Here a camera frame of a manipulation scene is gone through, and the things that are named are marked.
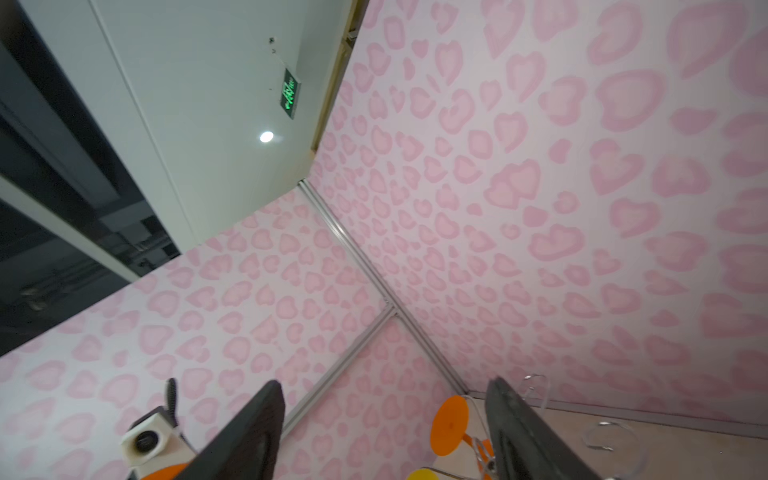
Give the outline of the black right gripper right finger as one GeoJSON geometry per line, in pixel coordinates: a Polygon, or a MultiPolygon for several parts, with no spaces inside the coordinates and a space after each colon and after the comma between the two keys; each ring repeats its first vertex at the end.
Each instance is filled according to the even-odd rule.
{"type": "Polygon", "coordinates": [[[485,412],[498,478],[599,479],[501,377],[488,383],[485,412]]]}

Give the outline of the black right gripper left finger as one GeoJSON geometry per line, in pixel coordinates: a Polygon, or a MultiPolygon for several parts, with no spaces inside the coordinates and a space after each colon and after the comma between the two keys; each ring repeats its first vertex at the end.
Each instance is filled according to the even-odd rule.
{"type": "Polygon", "coordinates": [[[281,384],[271,380],[176,478],[272,480],[284,418],[281,384]]]}

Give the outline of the orange plastic wine glass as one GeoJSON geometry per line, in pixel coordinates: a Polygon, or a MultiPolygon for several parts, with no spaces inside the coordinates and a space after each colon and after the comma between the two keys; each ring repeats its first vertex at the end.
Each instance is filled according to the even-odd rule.
{"type": "Polygon", "coordinates": [[[143,476],[142,480],[174,480],[187,466],[188,463],[183,463],[164,467],[143,476]]]}

